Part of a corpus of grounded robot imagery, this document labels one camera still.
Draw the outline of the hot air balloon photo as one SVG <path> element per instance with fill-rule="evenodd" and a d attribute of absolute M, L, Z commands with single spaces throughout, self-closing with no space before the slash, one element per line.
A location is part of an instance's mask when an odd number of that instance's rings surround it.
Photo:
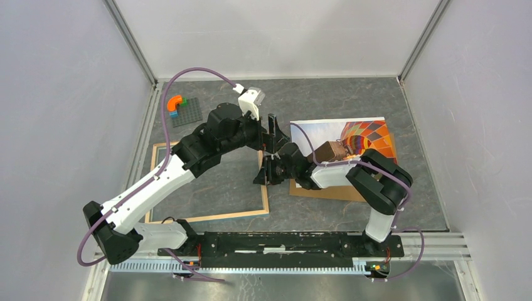
<path fill-rule="evenodd" d="M 358 160 L 369 149 L 397 162 L 384 117 L 296 120 L 290 123 L 290 134 L 309 162 Z"/>

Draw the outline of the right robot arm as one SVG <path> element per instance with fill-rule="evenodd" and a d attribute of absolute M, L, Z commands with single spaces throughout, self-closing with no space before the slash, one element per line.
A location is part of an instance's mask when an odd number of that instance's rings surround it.
<path fill-rule="evenodd" d="M 387 249 L 400 206 L 412 195 L 413 179 L 408 172 L 375 149 L 366 150 L 358 159 L 326 162 L 318 160 L 315 150 L 302 154 L 293 142 L 276 154 L 263 157 L 253 180 L 259 185 L 277 185 L 292 179 L 307 190 L 352 186 L 370 205 L 371 212 L 363 231 L 362 246 L 371 256 Z"/>

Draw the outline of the light wooden picture frame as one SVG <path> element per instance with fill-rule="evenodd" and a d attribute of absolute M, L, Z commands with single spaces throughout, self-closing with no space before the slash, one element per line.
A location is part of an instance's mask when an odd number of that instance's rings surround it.
<path fill-rule="evenodd" d="M 266 216 L 267 187 L 252 180 L 262 166 L 262 151 L 238 149 L 198 179 L 171 193 L 150 209 L 143 222 L 167 223 L 167 217 L 189 223 Z"/>

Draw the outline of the brown cardboard backing board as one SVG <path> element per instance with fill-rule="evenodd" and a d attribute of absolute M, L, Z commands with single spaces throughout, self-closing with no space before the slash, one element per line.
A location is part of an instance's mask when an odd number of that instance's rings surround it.
<path fill-rule="evenodd" d="M 323 162 L 358 160 L 369 149 L 375 149 L 394 163 L 396 159 L 395 138 L 386 129 L 370 133 L 367 130 L 345 130 L 340 134 L 328 133 L 328 136 L 309 132 L 308 136 L 316 153 L 316 159 Z M 364 202 L 365 199 L 350 185 L 331 186 L 320 190 L 307 190 L 290 181 L 289 194 L 309 198 L 337 199 L 343 201 Z"/>

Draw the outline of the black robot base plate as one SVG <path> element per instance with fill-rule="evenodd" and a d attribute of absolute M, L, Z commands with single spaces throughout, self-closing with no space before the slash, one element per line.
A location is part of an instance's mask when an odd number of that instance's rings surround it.
<path fill-rule="evenodd" d="M 195 256 L 202 268 L 347 268 L 354 258 L 402 258 L 398 235 L 384 242 L 357 232 L 205 232 L 158 255 Z"/>

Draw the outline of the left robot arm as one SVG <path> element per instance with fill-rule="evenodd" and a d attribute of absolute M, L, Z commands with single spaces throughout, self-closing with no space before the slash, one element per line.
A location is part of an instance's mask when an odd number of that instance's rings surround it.
<path fill-rule="evenodd" d="M 140 218 L 167 196 L 194 181 L 221 162 L 221 157 L 241 147 L 274 154 L 290 138 L 279 128 L 275 115 L 262 127 L 251 111 L 221 103 L 205 123 L 174 145 L 157 168 L 117 197 L 103 204 L 91 201 L 83 207 L 94 237 L 111 265 L 122 263 L 138 251 L 168 248 L 192 254 L 197 239 L 184 222 L 143 224 Z"/>

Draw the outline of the orange curved toy block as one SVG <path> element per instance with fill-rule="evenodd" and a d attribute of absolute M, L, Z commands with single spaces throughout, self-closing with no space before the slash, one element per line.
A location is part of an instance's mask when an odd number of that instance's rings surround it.
<path fill-rule="evenodd" d="M 179 104 L 181 103 L 182 96 L 181 95 L 175 95 L 171 97 L 167 102 L 167 110 L 173 111 L 177 110 L 179 108 Z"/>

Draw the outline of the grey building block baseplate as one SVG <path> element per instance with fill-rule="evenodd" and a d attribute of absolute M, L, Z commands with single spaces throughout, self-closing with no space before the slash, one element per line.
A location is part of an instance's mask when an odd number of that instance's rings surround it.
<path fill-rule="evenodd" d="M 187 106 L 179 106 L 178 112 L 178 118 L 171 118 L 171 123 L 173 127 L 192 124 L 194 122 L 199 122 L 203 120 L 200 101 L 196 97 L 188 99 Z"/>

